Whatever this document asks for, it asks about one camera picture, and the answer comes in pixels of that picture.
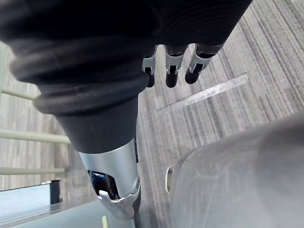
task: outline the gray plastic surface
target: gray plastic surface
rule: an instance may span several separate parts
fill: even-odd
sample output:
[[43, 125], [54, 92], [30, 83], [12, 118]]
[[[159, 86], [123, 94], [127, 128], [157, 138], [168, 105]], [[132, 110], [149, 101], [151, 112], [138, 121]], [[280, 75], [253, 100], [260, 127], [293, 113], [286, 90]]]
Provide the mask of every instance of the gray plastic surface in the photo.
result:
[[135, 228], [134, 220], [112, 216], [99, 200], [40, 218], [14, 228]]
[[303, 228], [304, 113], [202, 146], [173, 169], [174, 228]]

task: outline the robotic finger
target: robotic finger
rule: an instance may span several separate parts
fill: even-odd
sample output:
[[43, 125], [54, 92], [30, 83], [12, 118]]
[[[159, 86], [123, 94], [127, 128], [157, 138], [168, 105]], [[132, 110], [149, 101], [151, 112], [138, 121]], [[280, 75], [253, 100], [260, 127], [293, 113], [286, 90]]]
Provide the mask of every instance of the robotic finger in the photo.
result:
[[176, 86], [178, 73], [187, 47], [188, 45], [177, 47], [165, 45], [167, 69], [166, 85], [169, 88]]
[[154, 52], [143, 58], [142, 61], [142, 71], [149, 75], [149, 82], [147, 85], [148, 88], [151, 88], [155, 83], [155, 54], [157, 47], [158, 45], [155, 46]]
[[202, 70], [207, 67], [222, 46], [214, 46], [213, 49], [208, 50], [204, 45], [195, 44], [191, 62], [185, 75], [185, 80], [188, 84], [193, 84], [198, 80]]

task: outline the black fabric sleeve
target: black fabric sleeve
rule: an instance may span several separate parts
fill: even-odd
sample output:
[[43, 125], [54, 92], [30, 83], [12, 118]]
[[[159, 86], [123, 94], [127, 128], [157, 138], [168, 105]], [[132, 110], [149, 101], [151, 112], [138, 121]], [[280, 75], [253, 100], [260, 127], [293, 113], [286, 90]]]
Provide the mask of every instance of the black fabric sleeve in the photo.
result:
[[14, 76], [41, 91], [81, 152], [136, 136], [142, 59], [156, 44], [222, 45], [252, 0], [0, 0], [0, 40]]

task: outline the floor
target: floor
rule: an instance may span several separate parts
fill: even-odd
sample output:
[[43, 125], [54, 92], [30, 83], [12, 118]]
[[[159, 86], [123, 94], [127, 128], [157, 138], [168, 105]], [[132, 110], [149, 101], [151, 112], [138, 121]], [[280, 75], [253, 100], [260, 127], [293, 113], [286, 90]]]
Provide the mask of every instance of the floor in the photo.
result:
[[[185, 53], [174, 89], [165, 86], [164, 49], [158, 49], [156, 84], [140, 94], [137, 141], [143, 194], [138, 227], [171, 227], [164, 174], [183, 154], [304, 107], [303, 12], [302, 0], [254, 1], [193, 85], [183, 79], [193, 46]], [[33, 85], [10, 76], [4, 85], [38, 94]], [[63, 134], [52, 116], [38, 113], [29, 101], [1, 95], [0, 106], [3, 128]], [[68, 168], [57, 177], [0, 176], [0, 190], [60, 178], [67, 202], [94, 197], [79, 156], [71, 148], [2, 139], [0, 151], [1, 167]]]

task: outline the silver metal joint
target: silver metal joint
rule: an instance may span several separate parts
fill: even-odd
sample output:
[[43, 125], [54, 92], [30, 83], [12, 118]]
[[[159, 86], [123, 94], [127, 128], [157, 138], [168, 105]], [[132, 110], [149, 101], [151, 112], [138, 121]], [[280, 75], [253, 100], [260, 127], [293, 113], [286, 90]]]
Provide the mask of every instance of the silver metal joint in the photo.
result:
[[138, 212], [140, 206], [141, 186], [138, 183], [135, 193], [120, 199], [110, 199], [108, 192], [102, 190], [99, 191], [98, 197], [104, 207], [118, 219], [131, 220]]

